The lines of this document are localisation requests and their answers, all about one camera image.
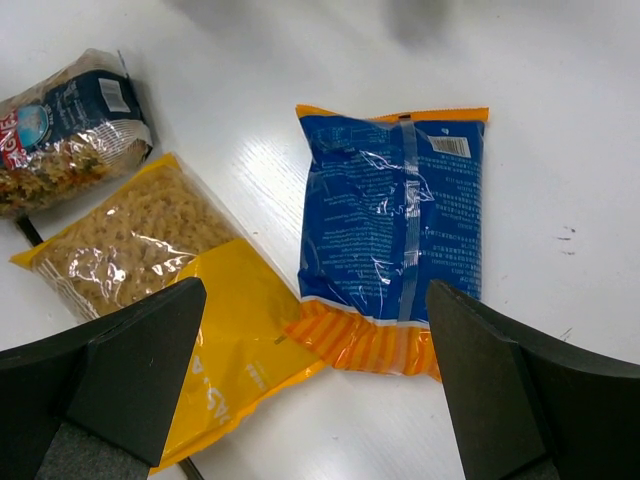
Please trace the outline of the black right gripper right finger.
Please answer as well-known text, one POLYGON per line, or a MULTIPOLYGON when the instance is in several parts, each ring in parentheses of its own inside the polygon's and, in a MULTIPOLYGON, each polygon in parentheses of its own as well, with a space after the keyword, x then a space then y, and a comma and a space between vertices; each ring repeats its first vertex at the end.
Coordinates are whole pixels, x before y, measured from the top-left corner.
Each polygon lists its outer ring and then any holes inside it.
POLYGON ((442 281, 426 295, 468 479, 636 479, 639 367, 511 319, 442 281))

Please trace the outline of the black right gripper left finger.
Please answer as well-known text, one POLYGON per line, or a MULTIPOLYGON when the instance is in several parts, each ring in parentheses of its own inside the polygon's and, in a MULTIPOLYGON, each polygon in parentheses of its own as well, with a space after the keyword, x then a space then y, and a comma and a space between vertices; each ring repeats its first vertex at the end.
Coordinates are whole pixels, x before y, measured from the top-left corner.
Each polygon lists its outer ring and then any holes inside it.
POLYGON ((2 478, 147 478, 161 461, 206 297, 189 277, 2 351, 2 478))

